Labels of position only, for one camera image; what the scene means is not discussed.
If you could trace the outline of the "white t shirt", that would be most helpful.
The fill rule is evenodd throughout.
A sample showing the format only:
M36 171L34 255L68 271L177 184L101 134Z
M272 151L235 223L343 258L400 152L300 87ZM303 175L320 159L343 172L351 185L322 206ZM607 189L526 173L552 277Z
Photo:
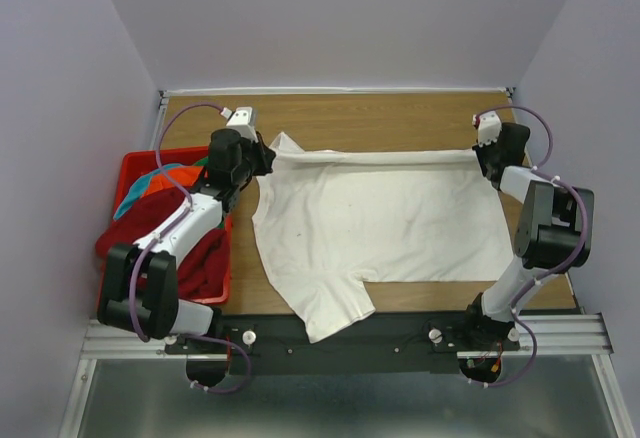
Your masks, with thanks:
M311 343L368 318L366 284L494 281L513 252L471 150L306 151L271 145L252 221L266 276Z

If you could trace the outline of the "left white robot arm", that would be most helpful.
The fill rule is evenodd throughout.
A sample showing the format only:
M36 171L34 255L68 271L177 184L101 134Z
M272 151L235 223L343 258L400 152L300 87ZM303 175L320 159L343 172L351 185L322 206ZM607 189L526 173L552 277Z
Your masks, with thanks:
M134 243L109 249L98 321L143 341L187 335L197 351L214 351L222 338L214 309L179 297L178 268L224 222L251 180L273 171L275 157L252 125L214 131L207 164L176 210Z

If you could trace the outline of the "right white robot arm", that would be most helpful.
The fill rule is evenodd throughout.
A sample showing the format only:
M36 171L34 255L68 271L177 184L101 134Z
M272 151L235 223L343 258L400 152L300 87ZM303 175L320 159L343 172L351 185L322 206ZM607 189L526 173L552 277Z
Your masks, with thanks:
M525 167L528 127L502 123L497 114L473 118L473 146L493 187L522 204L514 256L500 278L465 311L460 337L480 350L508 338L522 308L556 276L583 266L591 252L594 193Z

